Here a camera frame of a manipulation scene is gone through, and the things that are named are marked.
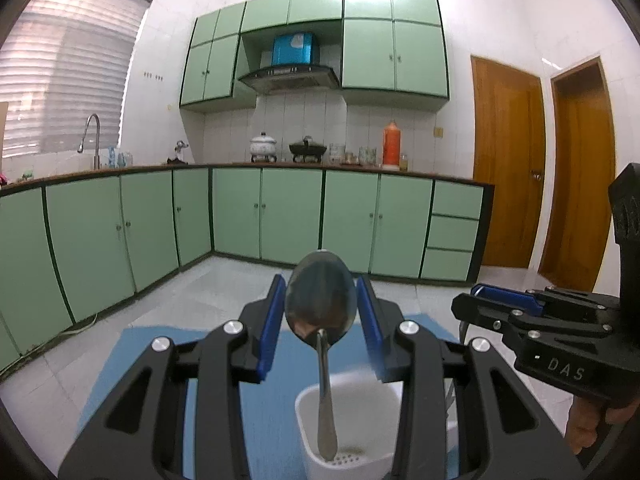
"blue box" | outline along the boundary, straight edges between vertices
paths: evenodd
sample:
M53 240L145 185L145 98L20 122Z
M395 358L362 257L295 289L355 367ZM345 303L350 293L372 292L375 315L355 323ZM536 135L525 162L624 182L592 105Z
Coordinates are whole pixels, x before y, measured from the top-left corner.
M319 61L320 49L311 32L278 36L273 41L272 66L289 63L318 64Z

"orange bottle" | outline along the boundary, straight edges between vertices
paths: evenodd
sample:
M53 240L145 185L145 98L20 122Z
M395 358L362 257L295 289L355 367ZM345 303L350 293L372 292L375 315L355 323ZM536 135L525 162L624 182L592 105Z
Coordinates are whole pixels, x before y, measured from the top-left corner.
M391 121L384 129L382 140L382 169L400 169L400 129Z

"range hood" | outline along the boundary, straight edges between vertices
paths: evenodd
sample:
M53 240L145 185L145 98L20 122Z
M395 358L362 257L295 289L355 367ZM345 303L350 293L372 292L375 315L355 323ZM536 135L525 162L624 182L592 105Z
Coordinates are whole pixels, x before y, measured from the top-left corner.
M258 94L273 94L306 88L338 88L338 78L330 66L290 63L267 66L239 79Z

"blue mat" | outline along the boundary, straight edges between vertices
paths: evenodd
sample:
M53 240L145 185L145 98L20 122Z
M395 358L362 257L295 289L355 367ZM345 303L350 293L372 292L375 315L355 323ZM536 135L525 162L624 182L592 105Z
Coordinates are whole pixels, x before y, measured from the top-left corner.
M437 337L457 341L426 314L408 316L431 330ZM176 344L201 339L207 332L182 330L167 326L127 328L111 351L87 400L78 431L100 406L124 372L135 362L150 341L167 336ZM242 419L247 457L253 480L305 480L303 457L298 441L298 425L294 413L296 396L306 387L318 383L318 361L312 348L304 345L291 332L281 332L273 368L266 380L258 384L241 383ZM329 352L332 374L367 364L367 350L359 325L351 330ZM188 393L184 425L183 475L193 479L193 427L195 381ZM448 457L448 478L458 476L458 454Z

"floor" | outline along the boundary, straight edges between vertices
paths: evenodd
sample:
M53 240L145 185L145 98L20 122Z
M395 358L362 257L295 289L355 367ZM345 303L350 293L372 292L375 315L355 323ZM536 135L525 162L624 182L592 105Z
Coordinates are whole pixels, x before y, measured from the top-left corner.
M33 450L57 472L74 440L92 386L124 328L170 325L213 329L237 318L246 303L263 298L278 272L288 279L291 270L212 256L22 368L0 384L0 398ZM497 267L483 267L478 281L519 290L548 285L531 270ZM452 334L458 334L458 321L450 304L468 288L388 282L373 282L373 287L377 296L395 301L405 315L428 314ZM497 334L469 329L468 339L477 335L489 339L513 365L514 354ZM564 431L571 396L533 378L520 377Z

